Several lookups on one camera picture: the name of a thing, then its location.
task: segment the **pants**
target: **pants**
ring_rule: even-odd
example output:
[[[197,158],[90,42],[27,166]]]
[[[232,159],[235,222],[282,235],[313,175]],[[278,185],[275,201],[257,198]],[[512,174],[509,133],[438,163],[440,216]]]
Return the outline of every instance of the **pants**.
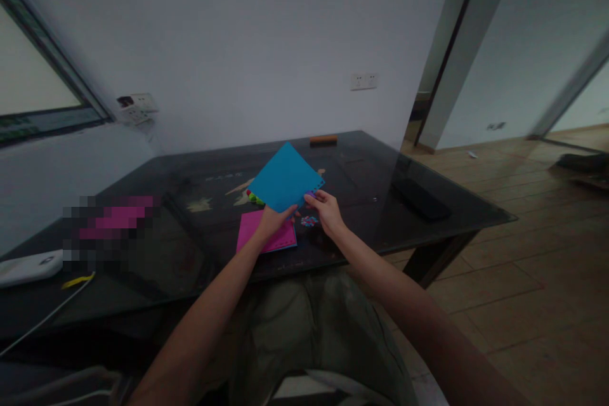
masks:
[[[230,404],[260,406],[288,372],[303,369],[348,376],[395,405],[417,404],[391,332],[345,273],[285,280],[254,298]]]

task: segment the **dark glass tabletop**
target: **dark glass tabletop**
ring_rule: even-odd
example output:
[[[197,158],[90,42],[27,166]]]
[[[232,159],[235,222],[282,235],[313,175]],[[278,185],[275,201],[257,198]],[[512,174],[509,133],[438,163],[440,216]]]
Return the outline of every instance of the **dark glass tabletop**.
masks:
[[[345,223],[380,254],[514,220],[501,208],[364,132],[342,133],[331,146],[311,147],[308,138],[291,143],[323,176],[324,190],[337,197]],[[144,310],[200,294],[235,254],[241,214],[261,209],[249,201],[245,190],[283,144],[157,157],[104,190],[98,204],[117,197],[152,195],[158,206],[153,217],[122,241],[120,255],[90,264],[97,271],[94,281],[48,327]],[[416,181],[448,206],[452,215],[427,222],[413,213],[391,186],[402,178]],[[301,214],[314,212],[302,208]],[[253,282],[345,263],[319,225],[303,226],[297,219],[295,227],[298,246],[262,254]],[[62,249],[69,242],[70,230],[69,219],[57,221],[3,260]],[[97,258],[108,258],[108,254],[101,252]],[[75,290],[61,290],[62,284],[81,275],[64,268],[50,279],[1,289],[0,338],[18,336],[38,323]]]

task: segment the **white power bank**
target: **white power bank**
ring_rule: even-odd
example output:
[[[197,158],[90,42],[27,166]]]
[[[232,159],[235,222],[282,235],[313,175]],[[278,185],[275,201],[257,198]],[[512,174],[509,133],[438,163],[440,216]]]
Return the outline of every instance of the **white power bank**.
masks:
[[[0,262],[0,288],[25,284],[57,274],[63,266],[63,251],[43,252],[33,256]]]

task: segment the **wall socket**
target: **wall socket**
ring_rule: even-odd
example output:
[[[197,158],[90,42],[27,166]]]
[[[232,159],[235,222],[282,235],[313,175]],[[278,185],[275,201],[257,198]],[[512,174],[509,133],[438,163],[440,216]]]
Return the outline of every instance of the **wall socket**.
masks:
[[[142,122],[152,119],[142,108],[136,105],[123,108],[120,113],[125,123],[132,125],[140,125]]]
[[[376,89],[379,85],[378,73],[352,73],[351,90]]]
[[[506,122],[498,122],[497,124],[489,124],[487,130],[501,130],[506,126]]]
[[[154,98],[149,93],[131,94],[131,99],[136,106],[139,106],[145,112],[158,112],[159,107],[154,102]]]

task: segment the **person's right hand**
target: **person's right hand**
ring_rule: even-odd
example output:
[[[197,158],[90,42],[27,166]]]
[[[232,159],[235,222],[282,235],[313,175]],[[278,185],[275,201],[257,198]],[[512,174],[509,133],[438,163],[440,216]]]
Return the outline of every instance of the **person's right hand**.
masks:
[[[334,239],[334,237],[347,228],[341,217],[338,202],[335,197],[323,190],[315,192],[315,196],[316,198],[313,198],[311,195],[305,195],[304,201],[319,212],[319,218],[326,235]]]

